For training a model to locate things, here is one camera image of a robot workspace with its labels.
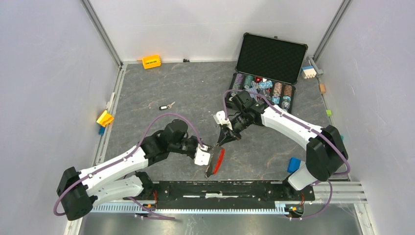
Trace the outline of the blue small block left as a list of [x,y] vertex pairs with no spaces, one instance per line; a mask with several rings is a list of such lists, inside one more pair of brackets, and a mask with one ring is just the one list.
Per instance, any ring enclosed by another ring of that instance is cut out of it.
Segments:
[[105,133],[105,127],[104,126],[100,126],[99,127],[99,130],[98,130],[98,134],[100,135],[100,136],[103,136],[104,135],[104,133]]

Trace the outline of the small wooden cube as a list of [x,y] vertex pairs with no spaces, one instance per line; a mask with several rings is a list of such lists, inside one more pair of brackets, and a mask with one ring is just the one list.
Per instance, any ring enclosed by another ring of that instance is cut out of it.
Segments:
[[320,84],[319,85],[319,89],[320,89],[320,93],[321,94],[325,94],[326,93],[326,88],[324,84]]

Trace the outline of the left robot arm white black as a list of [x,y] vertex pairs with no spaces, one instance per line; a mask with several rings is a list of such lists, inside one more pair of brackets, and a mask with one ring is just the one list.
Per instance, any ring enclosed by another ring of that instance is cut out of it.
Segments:
[[57,188],[53,212],[69,221],[87,215],[94,207],[128,197],[156,199],[155,186],[144,168],[167,159],[170,153],[186,155],[196,165],[208,165],[213,147],[189,136],[188,124],[175,119],[147,135],[126,152],[83,170],[66,169]]

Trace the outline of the key with black tag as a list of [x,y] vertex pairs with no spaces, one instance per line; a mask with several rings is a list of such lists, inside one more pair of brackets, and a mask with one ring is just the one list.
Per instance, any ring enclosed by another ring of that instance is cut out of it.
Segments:
[[170,104],[167,104],[167,105],[162,105],[162,106],[160,106],[159,107],[159,110],[168,110],[168,109],[171,109],[172,108],[172,106],[175,104],[175,102],[172,102],[172,103],[170,103]]

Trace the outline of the blue green white brick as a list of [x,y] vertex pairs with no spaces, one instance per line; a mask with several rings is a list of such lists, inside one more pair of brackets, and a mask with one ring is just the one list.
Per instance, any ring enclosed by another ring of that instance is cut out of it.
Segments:
[[298,158],[295,158],[295,157],[292,157],[289,160],[289,164],[288,164],[288,167],[287,167],[287,172],[288,173],[293,173],[296,170],[298,170],[301,166],[302,166],[302,160],[300,160]]

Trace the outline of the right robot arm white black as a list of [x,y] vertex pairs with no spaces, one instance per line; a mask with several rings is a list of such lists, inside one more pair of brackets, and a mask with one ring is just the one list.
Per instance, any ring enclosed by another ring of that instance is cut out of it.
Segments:
[[350,173],[348,154],[336,127],[303,121],[261,94],[255,100],[247,90],[236,90],[236,93],[231,101],[238,115],[230,119],[224,109],[213,116],[221,128],[217,145],[241,139],[241,132],[254,124],[276,130],[295,141],[306,151],[306,161],[283,181],[282,192],[287,199],[297,199],[306,186],[326,182],[333,175]]

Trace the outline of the yellow orange block left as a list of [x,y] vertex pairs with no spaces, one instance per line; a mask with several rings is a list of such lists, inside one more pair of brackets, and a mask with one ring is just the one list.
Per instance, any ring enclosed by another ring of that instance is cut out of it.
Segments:
[[111,124],[114,121],[114,117],[108,112],[108,110],[104,110],[96,120],[96,123],[102,127],[106,127],[107,125]]

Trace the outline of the white blue toy block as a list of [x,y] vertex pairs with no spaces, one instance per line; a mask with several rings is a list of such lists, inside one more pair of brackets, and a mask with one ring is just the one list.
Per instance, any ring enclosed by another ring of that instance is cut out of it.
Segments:
[[301,75],[304,79],[315,78],[317,76],[317,72],[313,66],[305,66],[301,68]]

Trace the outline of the red handled keyring tool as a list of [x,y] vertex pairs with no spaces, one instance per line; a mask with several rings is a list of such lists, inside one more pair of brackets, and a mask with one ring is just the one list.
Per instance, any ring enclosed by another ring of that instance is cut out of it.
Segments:
[[225,155],[225,149],[221,146],[215,146],[209,153],[210,159],[205,172],[206,178],[209,178],[219,171]]

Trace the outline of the black poker chip case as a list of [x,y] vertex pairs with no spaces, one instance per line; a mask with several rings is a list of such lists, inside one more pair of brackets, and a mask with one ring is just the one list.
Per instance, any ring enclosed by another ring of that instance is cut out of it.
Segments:
[[251,97],[256,100],[262,94],[290,113],[307,51],[307,44],[245,33],[225,106],[236,108],[232,98],[239,89],[252,91]]

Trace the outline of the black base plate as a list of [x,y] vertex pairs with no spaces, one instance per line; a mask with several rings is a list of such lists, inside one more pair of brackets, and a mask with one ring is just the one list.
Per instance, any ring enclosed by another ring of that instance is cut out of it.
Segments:
[[280,181],[158,181],[134,197],[157,209],[272,209],[275,202],[314,201],[314,190],[290,189]]

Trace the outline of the orange yellow toy block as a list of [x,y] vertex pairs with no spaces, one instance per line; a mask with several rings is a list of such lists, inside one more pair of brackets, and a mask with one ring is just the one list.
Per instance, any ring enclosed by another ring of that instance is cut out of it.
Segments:
[[145,70],[161,66],[161,58],[159,55],[151,55],[141,59],[143,68]]

